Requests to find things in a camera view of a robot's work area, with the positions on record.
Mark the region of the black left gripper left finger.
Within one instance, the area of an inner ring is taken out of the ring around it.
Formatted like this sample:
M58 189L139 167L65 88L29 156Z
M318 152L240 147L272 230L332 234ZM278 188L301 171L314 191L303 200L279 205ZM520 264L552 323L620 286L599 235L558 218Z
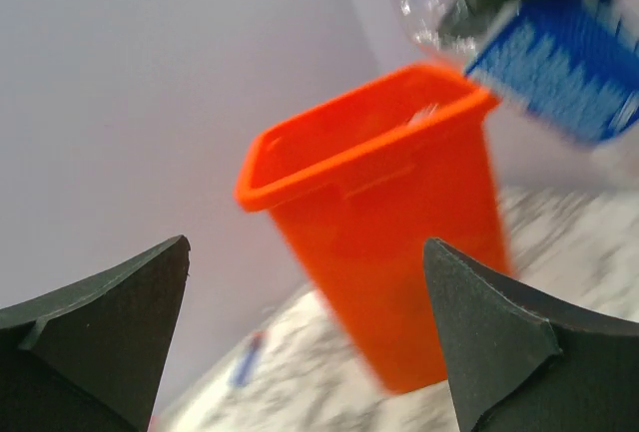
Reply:
M171 237L1 311L4 431L146 431L189 275Z

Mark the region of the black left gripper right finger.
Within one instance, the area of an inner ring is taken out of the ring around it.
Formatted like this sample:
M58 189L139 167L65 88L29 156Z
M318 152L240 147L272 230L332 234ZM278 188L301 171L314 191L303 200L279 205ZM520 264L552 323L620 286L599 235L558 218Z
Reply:
M635 431L638 325L429 239L423 269L462 431Z

